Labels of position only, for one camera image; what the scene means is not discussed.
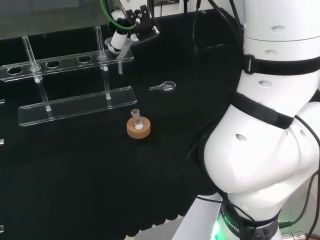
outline black strap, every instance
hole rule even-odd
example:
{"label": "black strap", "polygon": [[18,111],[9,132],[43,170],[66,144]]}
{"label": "black strap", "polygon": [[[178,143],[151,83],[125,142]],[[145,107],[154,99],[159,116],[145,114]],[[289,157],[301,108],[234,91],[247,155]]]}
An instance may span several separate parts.
{"label": "black strap", "polygon": [[239,92],[234,93],[231,104],[241,112],[280,129],[287,129],[294,120],[293,117],[268,108]]}
{"label": "black strap", "polygon": [[320,70],[320,57],[300,61],[269,61],[256,59],[253,55],[243,56],[243,70],[247,74],[293,76],[310,74]]}
{"label": "black strap", "polygon": [[[236,215],[232,212],[232,210],[228,209],[228,207],[225,206],[224,204],[221,204],[220,212],[221,212],[223,221],[226,224],[226,226],[229,228],[229,230],[238,238],[240,238],[241,229],[238,222],[236,221],[237,219]],[[264,221],[256,221],[255,223],[245,218],[242,218],[243,225],[244,225],[244,229],[242,230],[245,231],[244,235],[251,236],[250,237],[251,240],[271,240],[278,230],[279,214],[280,214],[280,211],[276,216],[274,216],[271,219],[264,220]]]}

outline clear acrylic stand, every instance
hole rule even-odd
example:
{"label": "clear acrylic stand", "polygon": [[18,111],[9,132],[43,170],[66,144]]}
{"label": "clear acrylic stand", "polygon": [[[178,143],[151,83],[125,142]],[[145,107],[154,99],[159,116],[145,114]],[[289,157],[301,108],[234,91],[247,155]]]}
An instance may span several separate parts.
{"label": "clear acrylic stand", "polygon": [[[84,115],[132,105],[137,102],[131,86],[117,89],[109,88],[108,65],[119,63],[119,60],[110,56],[108,51],[104,49],[100,26],[95,28],[95,32],[98,51],[39,61],[35,60],[28,37],[24,36],[22,38],[29,62],[2,66],[1,80],[8,82],[33,77],[43,102],[19,107],[18,122],[20,126]],[[125,48],[125,50],[127,53],[122,53],[125,57],[121,61],[131,61],[134,57],[130,49]],[[104,91],[52,101],[48,100],[43,85],[43,75],[95,66],[99,66],[101,69]]]}

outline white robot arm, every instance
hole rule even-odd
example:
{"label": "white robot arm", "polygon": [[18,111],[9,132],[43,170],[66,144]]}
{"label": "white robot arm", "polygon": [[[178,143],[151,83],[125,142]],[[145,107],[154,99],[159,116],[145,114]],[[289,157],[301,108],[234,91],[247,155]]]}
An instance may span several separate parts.
{"label": "white robot arm", "polygon": [[[320,79],[319,10],[319,0],[244,0],[248,62],[236,90],[283,116],[298,115],[318,136],[320,103],[308,101]],[[245,112],[245,107],[229,106],[207,140],[204,162],[230,202],[261,222],[277,216],[318,170],[320,150],[296,118],[284,129]],[[221,216],[219,221],[225,239],[239,239]],[[272,240],[281,239],[278,230]]]}

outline glass test tube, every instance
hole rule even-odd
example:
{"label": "glass test tube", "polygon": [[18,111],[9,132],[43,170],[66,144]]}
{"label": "glass test tube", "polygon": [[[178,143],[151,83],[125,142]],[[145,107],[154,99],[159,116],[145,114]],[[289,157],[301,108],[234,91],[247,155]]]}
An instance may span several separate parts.
{"label": "glass test tube", "polygon": [[23,45],[24,45],[26,54],[27,54],[28,59],[29,59],[30,64],[31,64],[30,70],[33,73],[33,78],[34,78],[35,83],[37,83],[37,86],[38,86],[38,89],[39,89],[39,93],[41,95],[42,101],[43,101],[44,106],[45,106],[45,110],[47,112],[50,112],[51,111],[51,107],[50,107],[50,104],[49,104],[49,101],[48,101],[46,90],[45,90],[43,82],[42,82],[43,77],[42,77],[41,72],[40,72],[40,67],[37,65],[34,53],[32,51],[32,48],[31,48],[31,45],[30,45],[30,42],[29,42],[29,38],[28,38],[28,36],[23,36],[22,40],[23,40]]}
{"label": "glass test tube", "polygon": [[[105,53],[105,48],[104,48],[104,41],[102,38],[102,33],[101,33],[101,27],[96,26],[95,27],[95,34],[96,34],[96,42],[98,44],[98,50],[99,50],[99,56],[98,60],[103,61],[107,59],[107,55]],[[110,96],[110,87],[109,87],[109,80],[108,80],[108,67],[106,64],[101,64],[100,65],[101,73],[102,73],[102,78],[103,78],[103,85],[104,85],[104,90],[105,90],[105,98],[107,100],[111,99]]]}
{"label": "glass test tube", "polygon": [[98,50],[99,50],[99,60],[105,60],[107,58],[107,55],[105,54],[105,48],[104,48],[104,41],[102,38],[102,33],[101,33],[101,27],[96,26],[95,27],[95,34],[96,34],[96,42],[98,44]]}

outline black table surface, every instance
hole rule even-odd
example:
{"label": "black table surface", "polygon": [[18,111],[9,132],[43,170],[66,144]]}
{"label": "black table surface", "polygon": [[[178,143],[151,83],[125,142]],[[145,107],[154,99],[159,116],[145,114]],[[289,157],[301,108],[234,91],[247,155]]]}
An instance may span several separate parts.
{"label": "black table surface", "polygon": [[[37,86],[32,78],[0,83],[0,239],[122,240],[184,216],[193,202],[190,193],[215,192],[185,158],[192,136],[237,86],[241,58],[214,10],[199,17],[198,45],[231,46],[195,54],[193,17],[158,18],[160,36],[131,48],[135,58],[123,64],[124,75],[116,64],[109,67],[110,87],[132,86],[136,105],[21,127],[18,107],[41,102]],[[106,26],[102,32],[110,35]],[[94,27],[29,39],[37,59],[97,49]],[[27,61],[21,38],[0,41],[0,49],[1,66]],[[149,91],[164,81],[175,82],[176,89]],[[104,89],[97,67],[46,75],[43,83],[49,100]],[[127,135],[133,108],[151,122],[145,140]]]}

